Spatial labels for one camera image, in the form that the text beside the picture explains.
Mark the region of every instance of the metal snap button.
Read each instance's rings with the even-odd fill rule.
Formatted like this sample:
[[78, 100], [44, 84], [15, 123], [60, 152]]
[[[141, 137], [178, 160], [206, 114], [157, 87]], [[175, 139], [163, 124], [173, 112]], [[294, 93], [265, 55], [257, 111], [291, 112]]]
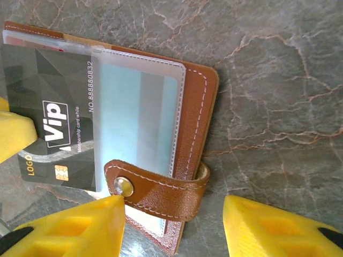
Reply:
[[114, 180], [114, 189], [124, 197], [129, 197], [133, 194], [133, 185], [125, 177], [117, 177]]

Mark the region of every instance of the marble surface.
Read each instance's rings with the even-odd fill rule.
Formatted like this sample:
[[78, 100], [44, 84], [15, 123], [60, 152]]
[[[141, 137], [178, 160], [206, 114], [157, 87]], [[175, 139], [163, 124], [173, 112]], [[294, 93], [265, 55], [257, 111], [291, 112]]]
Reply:
[[[0, 0], [13, 20], [216, 68], [220, 89], [203, 160], [212, 175], [179, 256], [227, 256], [225, 195], [343, 230], [343, 1]], [[11, 228], [92, 198], [25, 183], [0, 165]], [[127, 226], [122, 256], [164, 256]]]

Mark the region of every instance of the brown leather card holder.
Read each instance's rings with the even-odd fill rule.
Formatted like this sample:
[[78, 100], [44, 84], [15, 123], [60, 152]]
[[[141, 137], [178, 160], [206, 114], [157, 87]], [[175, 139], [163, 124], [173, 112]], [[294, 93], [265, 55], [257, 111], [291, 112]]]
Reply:
[[132, 182], [134, 192], [125, 198], [125, 203], [166, 219], [166, 232], [158, 236], [128, 217], [127, 222], [153, 240], [168, 255], [174, 255], [180, 243], [184, 222], [197, 215], [210, 174], [200, 159], [218, 90], [217, 72], [211, 67], [16, 22], [7, 21], [5, 29], [180, 62], [186, 67], [174, 177], [163, 177], [119, 160], [113, 160], [105, 166], [110, 192], [118, 193], [113, 187], [117, 177], [127, 178]]

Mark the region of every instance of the card holder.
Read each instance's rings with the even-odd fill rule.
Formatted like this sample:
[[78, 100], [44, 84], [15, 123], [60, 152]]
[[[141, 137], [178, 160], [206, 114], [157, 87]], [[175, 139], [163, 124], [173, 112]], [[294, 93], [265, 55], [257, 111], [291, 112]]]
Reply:
[[[211, 67], [206, 67], [199, 64], [179, 61], [179, 60], [175, 60], [169, 57], [163, 57], [163, 56], [150, 54], [147, 52], [129, 49], [125, 47], [115, 46], [115, 45], [111, 45], [111, 44], [103, 43], [99, 41], [83, 39], [81, 37], [64, 34], [62, 32], [56, 32], [49, 29], [43, 29], [43, 28], [38, 28], [34, 26], [22, 25], [16, 22], [11, 22], [11, 21], [7, 21], [5, 23], [5, 29], [11, 30], [11, 31], [17, 31], [17, 32], [24, 32], [27, 34], [49, 36], [56, 39], [65, 39], [67, 41], [74, 41], [74, 42], [78, 42], [78, 43], [82, 43], [82, 44], [86, 44], [90, 46], [103, 46], [106, 49], [122, 51], [122, 52], [131, 53], [131, 54], [138, 54], [138, 55], [143, 55], [143, 56], [148, 56], [148, 57], [155, 57], [155, 58], [160, 58], [160, 59], [164, 59], [168, 61], [175, 61], [175, 62], [182, 63], [186, 68], [186, 76], [185, 76], [185, 85], [184, 85], [184, 92], [183, 92], [183, 104], [182, 104], [182, 110], [181, 110], [180, 125], [179, 125], [179, 131], [178, 131], [176, 156], [175, 156], [175, 163], [174, 163], [174, 178], [173, 179], [163, 178], [162, 176], [151, 178], [149, 177], [150, 174], [146, 173], [148, 171], [138, 169], [137, 167], [133, 167], [121, 161], [112, 161], [108, 163], [105, 166], [105, 170], [106, 168], [113, 166], [113, 164], [115, 164], [114, 166], [118, 166], [121, 168], [125, 166], [126, 170], [137, 175], [137, 176], [133, 175], [127, 171], [125, 173], [125, 170], [119, 169], [121, 172], [124, 171], [124, 174], [126, 176], [128, 176], [127, 173], [129, 173], [134, 177], [140, 178], [148, 182], [151, 182], [150, 180], [153, 180], [153, 181], [156, 181], [159, 185], [161, 185], [160, 183], [169, 185], [169, 186], [165, 186], [168, 189], [173, 188], [177, 190], [177, 188], [188, 188], [189, 186], [190, 187], [202, 186], [201, 188], [204, 189], [206, 185], [206, 181], [208, 179], [207, 174], [209, 174], [209, 170], [204, 164], [200, 162], [200, 159], [202, 156], [202, 151], [204, 148], [206, 135], [208, 132], [208, 127], [209, 127], [211, 116], [212, 116], [213, 106], [215, 103], [215, 97], [217, 95], [217, 90], [218, 90], [219, 79], [218, 79], [218, 74], [214, 69], [212, 69]], [[111, 177], [107, 175], [108, 185], [111, 190], [111, 187], [112, 187], [111, 183], [113, 182], [113, 179], [115, 179], [115, 177], [119, 175], [122, 175], [122, 173], [118, 173], [118, 168], [113, 168], [113, 167], [109, 168], [107, 172], [110, 172], [111, 174], [113, 174]], [[200, 174], [200, 177], [196, 180], [195, 178], [197, 176], [197, 173]], [[178, 183], [181, 183], [180, 181], [182, 180], [187, 180], [184, 183], [188, 183], [188, 185], [180, 186]], [[140, 183], [139, 182], [140, 180], [136, 182], [133, 178], [132, 178], [132, 181], [134, 185], [136, 185], [137, 183]], [[200, 190], [198, 194], [198, 198], [195, 198], [195, 199], [201, 199], [202, 194], [203, 194], [203, 191]], [[167, 196], [157, 194], [157, 197], [161, 197], [161, 198], [163, 197], [168, 198], [168, 196], [170, 196], [170, 194], [167, 194]], [[161, 206], [148, 206], [147, 207], [145, 205], [146, 203], [145, 204], [139, 203], [140, 199], [142, 199], [141, 196], [131, 201], [132, 203], [127, 202], [126, 204], [132, 204], [133, 206], [134, 204], [136, 204], [137, 208], [141, 208], [142, 210], [145, 210], [146, 212], [149, 212], [149, 210], [150, 211], [154, 210], [153, 208], [157, 208], [158, 210], [160, 210], [157, 212], [162, 213]], [[193, 215], [196, 215], [196, 210], [198, 208], [198, 201], [199, 200], [195, 200], [194, 203], [196, 204], [193, 203], [193, 206], [191, 203], [182, 201], [183, 205], [179, 207], [178, 209], [180, 211], [183, 211], [183, 214], [180, 214], [180, 212], [167, 214], [169, 216], [180, 217], [182, 215], [187, 216], [191, 213], [189, 218], [178, 219], [178, 218], [168, 217], [167, 225], [166, 225], [167, 227], [166, 232], [163, 236], [158, 236], [154, 233], [151, 233], [150, 231], [147, 231], [139, 223], [137, 223], [136, 221], [128, 217], [127, 217], [127, 222], [133, 225], [139, 231], [141, 231], [149, 239], [154, 241], [165, 253], [167, 253], [168, 255], [174, 255], [180, 243], [182, 231], [184, 228], [184, 222], [192, 218]], [[192, 210], [192, 211], [189, 211], [188, 214], [186, 211], [187, 208], [190, 208]]]

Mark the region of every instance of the card chip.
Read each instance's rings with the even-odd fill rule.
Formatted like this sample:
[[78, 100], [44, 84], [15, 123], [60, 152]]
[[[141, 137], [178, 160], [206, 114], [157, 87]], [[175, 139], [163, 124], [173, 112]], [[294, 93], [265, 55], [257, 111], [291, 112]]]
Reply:
[[68, 167], [55, 165], [55, 175], [58, 180], [68, 181]]

